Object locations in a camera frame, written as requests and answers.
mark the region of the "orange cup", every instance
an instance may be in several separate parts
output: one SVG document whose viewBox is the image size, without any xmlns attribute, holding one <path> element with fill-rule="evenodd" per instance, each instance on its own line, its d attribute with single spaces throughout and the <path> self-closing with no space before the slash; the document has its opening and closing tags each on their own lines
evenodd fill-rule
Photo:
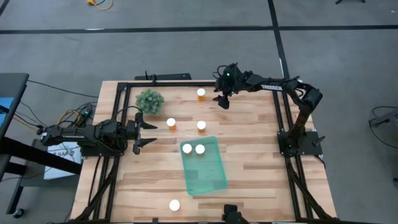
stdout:
<svg viewBox="0 0 398 224">
<path fill-rule="evenodd" d="M 174 118 L 169 118 L 166 121 L 167 126 L 169 127 L 170 130 L 175 130 L 176 126 L 175 126 L 175 119 Z"/>
<path fill-rule="evenodd" d="M 202 88 L 200 88 L 200 89 L 197 91 L 198 99 L 199 99 L 200 101 L 205 100 L 205 93 L 206 93 L 206 90 L 204 90 L 204 89 L 202 89 Z"/>
<path fill-rule="evenodd" d="M 197 126 L 198 126 L 198 131 L 199 131 L 200 133 L 204 133 L 204 132 L 205 132 L 205 129 L 206 129 L 206 122 L 204 122 L 204 121 L 198 121 Z"/>
</svg>

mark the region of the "transparent green tray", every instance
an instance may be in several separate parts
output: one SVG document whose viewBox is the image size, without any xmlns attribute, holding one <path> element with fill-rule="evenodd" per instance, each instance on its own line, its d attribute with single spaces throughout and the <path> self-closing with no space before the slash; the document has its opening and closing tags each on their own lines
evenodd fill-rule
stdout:
<svg viewBox="0 0 398 224">
<path fill-rule="evenodd" d="M 182 151 L 184 144 L 192 146 L 191 153 L 186 154 Z M 199 144 L 205 146 L 205 153 L 202 155 L 195 152 L 195 147 Z M 180 151 L 189 195 L 204 194 L 228 187 L 216 137 L 181 142 Z"/>
</svg>

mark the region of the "wooden table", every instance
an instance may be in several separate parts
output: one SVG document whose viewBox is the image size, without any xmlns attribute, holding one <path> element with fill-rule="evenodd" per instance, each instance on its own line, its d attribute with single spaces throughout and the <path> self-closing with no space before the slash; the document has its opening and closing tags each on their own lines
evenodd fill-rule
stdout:
<svg viewBox="0 0 398 224">
<path fill-rule="evenodd" d="M 117 83 L 103 82 L 94 123 L 111 117 Z M 130 105 L 135 104 L 136 96 L 146 88 L 131 89 Z M 205 88 L 205 101 L 197 100 L 198 87 L 152 89 L 164 96 L 165 106 L 161 116 L 145 117 L 145 121 L 159 128 L 142 130 L 142 137 L 158 140 L 146 145 L 140 155 L 132 153 L 133 142 L 129 143 L 119 166 L 112 222 L 151 222 L 156 217 L 160 222 L 220 222 L 226 203 L 236 204 L 250 222 L 295 220 L 285 162 L 279 154 L 278 124 L 270 91 L 241 92 L 230 98 L 231 106 L 224 110 L 211 100 L 217 96 L 211 87 Z M 299 110 L 292 102 L 290 105 L 295 119 Z M 127 119 L 134 119 L 136 112 L 134 108 L 129 109 Z M 288 127 L 285 114 L 282 115 Z M 175 131 L 168 129 L 167 118 L 177 120 Z M 203 134 L 198 133 L 196 127 L 201 120 L 207 124 Z M 313 128 L 311 118 L 307 128 Z M 192 197 L 186 191 L 179 144 L 205 136 L 218 138 L 228 189 Z M 313 156 L 302 156 L 302 160 L 309 191 L 327 213 L 335 216 L 323 164 Z M 72 218 L 87 205 L 96 161 L 96 157 L 89 157 L 83 163 Z M 299 189 L 297 192 L 304 217 L 302 195 Z M 100 218 L 104 217 L 107 197 L 106 192 Z M 177 212 L 169 209 L 172 199 L 180 201 Z"/>
</svg>

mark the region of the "yellow cable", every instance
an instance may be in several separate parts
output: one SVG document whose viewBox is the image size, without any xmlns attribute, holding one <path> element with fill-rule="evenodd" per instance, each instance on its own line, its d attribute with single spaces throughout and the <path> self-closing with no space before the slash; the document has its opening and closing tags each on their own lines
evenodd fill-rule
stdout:
<svg viewBox="0 0 398 224">
<path fill-rule="evenodd" d="M 80 113 L 77 112 L 77 111 L 75 111 L 75 110 L 68 110 L 67 112 L 65 112 L 65 113 L 60 117 L 60 119 L 58 119 L 57 124 L 61 123 L 62 119 L 63 119 L 66 115 L 68 115 L 68 114 L 70 114 L 70 113 L 75 113 L 75 114 L 77 114 L 77 121 L 76 121 L 76 122 L 79 123 L 80 118 L 81 118 Z"/>
<path fill-rule="evenodd" d="M 31 126 L 25 124 L 24 122 L 18 120 L 17 118 L 13 118 L 13 119 L 16 120 L 16 121 L 18 121 L 18 122 L 20 122 L 23 126 L 25 126 L 25 127 L 27 127 L 27 128 L 30 128 L 30 129 L 32 129 L 33 131 L 37 132 L 36 129 L 34 129 L 34 128 L 32 128 Z"/>
<path fill-rule="evenodd" d="M 113 6 L 113 0 L 111 0 L 111 4 L 106 8 L 98 7 L 97 4 L 95 4 L 95 0 L 87 0 L 87 3 L 92 6 L 95 6 L 99 10 L 108 10 L 108 9 L 112 8 L 112 6 Z"/>
</svg>

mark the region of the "green plant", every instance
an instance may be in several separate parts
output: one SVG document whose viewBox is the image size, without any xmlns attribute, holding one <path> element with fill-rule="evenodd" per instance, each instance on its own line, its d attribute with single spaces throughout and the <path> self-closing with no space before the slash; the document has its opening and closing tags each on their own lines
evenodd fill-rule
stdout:
<svg viewBox="0 0 398 224">
<path fill-rule="evenodd" d="M 142 110 L 144 115 L 159 115 L 163 105 L 163 96 L 154 90 L 144 90 L 137 96 L 136 106 Z"/>
</svg>

